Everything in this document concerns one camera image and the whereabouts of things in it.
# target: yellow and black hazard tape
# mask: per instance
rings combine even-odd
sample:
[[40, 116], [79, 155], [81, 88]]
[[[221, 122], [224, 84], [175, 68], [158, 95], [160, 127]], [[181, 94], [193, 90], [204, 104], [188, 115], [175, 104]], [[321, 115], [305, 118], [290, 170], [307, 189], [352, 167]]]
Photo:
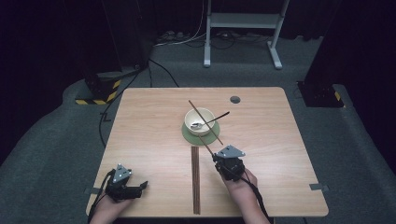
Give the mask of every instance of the yellow and black hazard tape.
[[121, 80], [114, 82], [111, 93], [106, 99], [76, 99], [76, 104], [78, 105], [106, 105], [111, 103], [117, 96], [117, 90], [120, 86]]
[[341, 95], [340, 95], [340, 93], [338, 93], [338, 91], [334, 92], [334, 96], [335, 96], [335, 99], [337, 99], [337, 101], [341, 100]]

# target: table surface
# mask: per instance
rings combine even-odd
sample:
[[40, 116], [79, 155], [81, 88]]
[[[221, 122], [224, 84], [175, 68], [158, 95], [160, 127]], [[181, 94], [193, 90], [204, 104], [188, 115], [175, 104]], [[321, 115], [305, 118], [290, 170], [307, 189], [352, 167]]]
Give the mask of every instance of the table surface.
[[[240, 98], [239, 104], [230, 101]], [[270, 217], [324, 217], [329, 210], [303, 139], [281, 88], [127, 89], [120, 101], [94, 187], [118, 163], [132, 169], [127, 186], [148, 181], [140, 199], [121, 217], [240, 217], [205, 147], [199, 149], [201, 215], [193, 213], [191, 143], [182, 133], [184, 116], [197, 107], [219, 119], [216, 152], [232, 145], [246, 153], [246, 167], [259, 179]], [[95, 195], [91, 195], [87, 213]]]

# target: dark wooden stick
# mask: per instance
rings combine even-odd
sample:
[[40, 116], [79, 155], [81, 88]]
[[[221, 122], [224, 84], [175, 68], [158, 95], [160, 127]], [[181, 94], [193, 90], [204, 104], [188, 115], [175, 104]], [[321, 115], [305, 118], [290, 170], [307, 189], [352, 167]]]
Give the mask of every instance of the dark wooden stick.
[[212, 157], [215, 156], [215, 154], [213, 154], [212, 150], [210, 150], [209, 146], [206, 144], [206, 142], [204, 141], [204, 139], [201, 137], [201, 135], [198, 135], [199, 139], [201, 139], [201, 142], [204, 143], [204, 146], [207, 148], [207, 150], [210, 152], [210, 155], [212, 155]]
[[209, 130], [210, 130], [210, 132], [212, 132], [212, 133], [216, 136], [216, 138], [219, 140], [219, 142], [221, 142], [221, 140], [219, 139], [218, 135], [215, 134], [215, 131], [213, 131], [213, 129], [209, 126], [209, 124], [206, 123], [206, 120], [204, 119], [204, 117], [201, 115], [201, 113], [198, 111], [198, 109], [195, 107], [195, 105], [192, 103], [191, 100], [189, 100], [189, 103], [190, 103], [190, 105], [192, 105], [192, 108], [194, 108], [195, 112], [197, 112], [197, 114], [199, 115], [199, 117], [201, 117], [201, 119], [202, 119], [202, 120], [204, 121], [204, 123], [207, 125], [207, 127], [208, 127]]
[[199, 148], [191, 147], [192, 170], [192, 205], [193, 213], [201, 214], [200, 177], [199, 177]]

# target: human arm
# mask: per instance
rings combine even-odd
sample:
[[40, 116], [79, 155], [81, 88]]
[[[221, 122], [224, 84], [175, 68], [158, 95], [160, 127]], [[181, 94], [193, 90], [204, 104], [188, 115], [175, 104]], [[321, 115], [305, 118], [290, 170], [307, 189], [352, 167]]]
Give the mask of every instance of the human arm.
[[90, 224], [112, 223], [133, 200], [134, 199], [128, 199], [116, 203], [109, 196], [105, 195], [96, 205]]
[[[257, 187], [257, 177], [249, 169], [245, 169], [242, 177]], [[221, 178], [231, 198], [238, 205], [246, 224], [270, 224], [257, 203], [256, 195], [246, 182], [225, 180], [223, 176]]]

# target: black curtain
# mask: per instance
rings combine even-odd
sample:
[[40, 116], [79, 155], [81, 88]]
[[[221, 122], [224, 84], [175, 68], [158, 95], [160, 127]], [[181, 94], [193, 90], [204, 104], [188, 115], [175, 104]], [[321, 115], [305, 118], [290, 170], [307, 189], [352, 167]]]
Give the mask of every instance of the black curtain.
[[395, 10], [392, 0], [342, 1], [304, 80], [313, 90], [335, 83], [346, 86], [367, 133], [394, 173]]
[[62, 0], [1, 1], [0, 14], [1, 164], [83, 75], [67, 47]]
[[[290, 0], [280, 36], [294, 39], [302, 35], [305, 40], [324, 36], [341, 0]], [[155, 0], [158, 31], [194, 34], [201, 19], [202, 0]], [[200, 34], [205, 32], [207, 0], [204, 0], [204, 19]], [[279, 13], [283, 1], [279, 0], [212, 0], [213, 12]], [[273, 30], [256, 29], [258, 34], [271, 35]]]

